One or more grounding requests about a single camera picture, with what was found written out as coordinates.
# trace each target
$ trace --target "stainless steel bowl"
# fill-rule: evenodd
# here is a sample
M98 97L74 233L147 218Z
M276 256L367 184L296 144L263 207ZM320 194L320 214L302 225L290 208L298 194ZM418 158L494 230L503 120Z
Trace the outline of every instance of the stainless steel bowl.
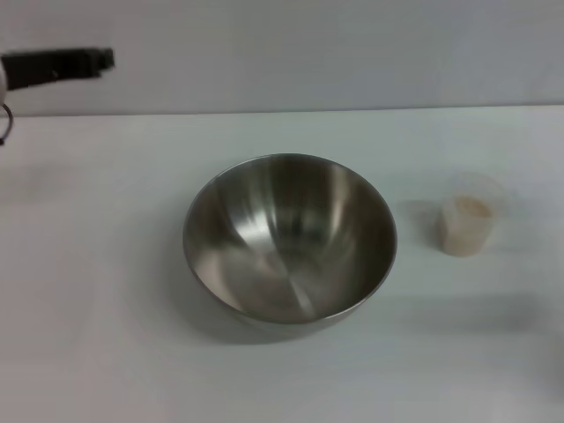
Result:
M300 332L344 317L394 262L394 219L378 191L318 157L274 154L231 167L192 203L190 269L248 322Z

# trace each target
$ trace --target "white tabletop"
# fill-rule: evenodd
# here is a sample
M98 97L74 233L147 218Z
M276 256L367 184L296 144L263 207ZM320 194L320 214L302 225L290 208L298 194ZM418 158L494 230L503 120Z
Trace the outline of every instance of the white tabletop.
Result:
M564 421L564 108L20 118L0 149L0 420ZM308 338L268 339L194 283L193 196L303 152L371 181L397 221L381 290ZM475 257L429 238L460 171L508 188Z

